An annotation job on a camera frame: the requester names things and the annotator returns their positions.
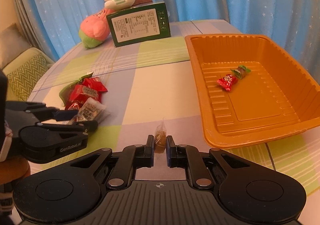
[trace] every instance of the metal screw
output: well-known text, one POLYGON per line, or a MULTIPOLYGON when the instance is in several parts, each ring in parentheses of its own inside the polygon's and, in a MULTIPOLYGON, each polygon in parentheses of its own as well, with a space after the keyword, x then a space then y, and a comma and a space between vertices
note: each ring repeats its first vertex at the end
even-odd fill
POLYGON ((123 185, 124 181, 119 178, 114 178, 114 179, 109 180, 108 183, 109 183, 109 185, 116 187, 116 186, 123 185))
POLYGON ((211 181, 206 178, 201 178, 196 180, 196 184, 199 186, 209 186, 211 184, 211 181))

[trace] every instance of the green candy wrapper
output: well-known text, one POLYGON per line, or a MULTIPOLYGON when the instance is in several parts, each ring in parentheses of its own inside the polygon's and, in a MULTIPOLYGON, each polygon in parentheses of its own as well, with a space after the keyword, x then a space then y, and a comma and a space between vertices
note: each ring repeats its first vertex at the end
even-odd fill
POLYGON ((240 79, 243 79, 247 75, 247 73, 251 72, 251 70, 244 65, 239 65, 235 70, 231 71, 233 75, 240 79))
POLYGON ((73 89, 75 88, 75 86, 77 84, 82 84, 82 81, 85 79, 85 78, 91 78, 93 75, 93 72, 88 74, 88 75, 85 75, 85 76, 82 76, 81 78, 77 79, 76 81, 74 81, 73 83, 69 84, 68 86, 65 86, 60 92, 59 92, 59 97, 61 98, 62 102, 63 102, 63 105, 66 106, 67 105, 67 102, 69 100, 69 97, 70 97, 70 94, 72 93, 73 89))

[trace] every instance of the zigzag pattern cushion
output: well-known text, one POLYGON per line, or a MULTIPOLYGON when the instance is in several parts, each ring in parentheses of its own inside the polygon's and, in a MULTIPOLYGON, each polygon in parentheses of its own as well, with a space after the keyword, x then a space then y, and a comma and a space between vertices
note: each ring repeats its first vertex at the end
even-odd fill
POLYGON ((36 83, 47 70, 47 62, 39 53, 7 75, 10 86, 20 101, 27 101, 36 83))

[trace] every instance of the checkered tablecloth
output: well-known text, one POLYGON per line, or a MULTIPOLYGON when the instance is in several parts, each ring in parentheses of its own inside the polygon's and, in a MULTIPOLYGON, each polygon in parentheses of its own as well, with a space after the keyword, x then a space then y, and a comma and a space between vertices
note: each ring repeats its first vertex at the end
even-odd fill
MULTIPOLYGON (((115 48, 109 39, 97 48, 80 43, 66 53, 39 80, 29 100, 62 107, 59 91, 80 76, 94 72, 108 92, 102 96, 110 115, 89 138, 84 150, 49 164, 32 164, 37 172, 103 147, 122 151, 125 146, 145 143, 164 119, 167 134, 176 144, 208 151, 196 86, 184 37, 201 33, 239 33, 223 20, 171 23, 171 38, 151 40, 115 48)), ((320 221, 320 128, 270 143, 228 150, 250 161, 273 168, 298 180, 308 199, 300 221, 318 225, 320 221)), ((182 169, 166 166, 165 154, 155 156, 157 168, 137 171, 139 179, 183 179, 182 169)))

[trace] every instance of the wall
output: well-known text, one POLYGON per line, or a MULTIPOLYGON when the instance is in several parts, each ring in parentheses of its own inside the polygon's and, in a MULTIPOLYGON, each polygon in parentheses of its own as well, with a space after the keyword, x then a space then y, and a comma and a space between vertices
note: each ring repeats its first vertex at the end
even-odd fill
POLYGON ((0 0, 0 32, 12 23, 16 23, 18 28, 20 28, 13 0, 0 0))

